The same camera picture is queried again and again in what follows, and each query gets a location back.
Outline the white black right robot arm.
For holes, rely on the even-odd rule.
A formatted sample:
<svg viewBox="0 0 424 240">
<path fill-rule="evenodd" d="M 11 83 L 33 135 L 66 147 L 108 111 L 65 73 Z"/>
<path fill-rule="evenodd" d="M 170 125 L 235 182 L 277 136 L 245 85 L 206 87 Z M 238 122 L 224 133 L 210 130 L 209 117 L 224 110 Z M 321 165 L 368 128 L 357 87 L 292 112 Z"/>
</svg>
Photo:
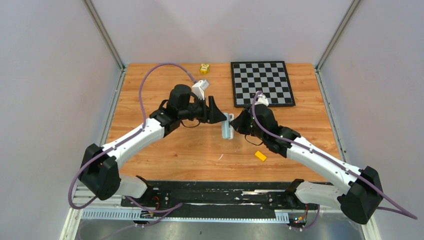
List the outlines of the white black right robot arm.
<svg viewBox="0 0 424 240">
<path fill-rule="evenodd" d="M 377 170 L 370 166 L 359 168 L 319 149 L 297 131 L 278 124 L 273 111 L 264 104 L 244 108 L 230 125 L 237 133 L 257 137 L 272 153 L 301 163 L 331 183 L 294 180 L 292 191 L 285 195 L 286 204 L 292 209 L 303 204 L 331 207 L 365 225 L 383 200 Z"/>
</svg>

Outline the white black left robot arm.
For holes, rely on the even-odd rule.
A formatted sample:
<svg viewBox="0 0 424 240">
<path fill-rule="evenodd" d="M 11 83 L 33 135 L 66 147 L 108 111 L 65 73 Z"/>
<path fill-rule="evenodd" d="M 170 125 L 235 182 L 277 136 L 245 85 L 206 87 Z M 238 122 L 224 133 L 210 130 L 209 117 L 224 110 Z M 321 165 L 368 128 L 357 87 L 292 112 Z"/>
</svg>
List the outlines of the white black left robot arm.
<svg viewBox="0 0 424 240">
<path fill-rule="evenodd" d="M 203 99 L 184 84 L 177 84 L 168 99 L 161 102 L 145 121 L 115 141 L 89 145 L 84 153 L 77 179 L 99 200 L 114 195 L 134 198 L 140 206 L 149 206 L 153 193 L 142 177 L 127 176 L 120 168 L 148 145 L 161 140 L 180 127 L 182 121 L 216 124 L 227 120 L 214 97 Z"/>
</svg>

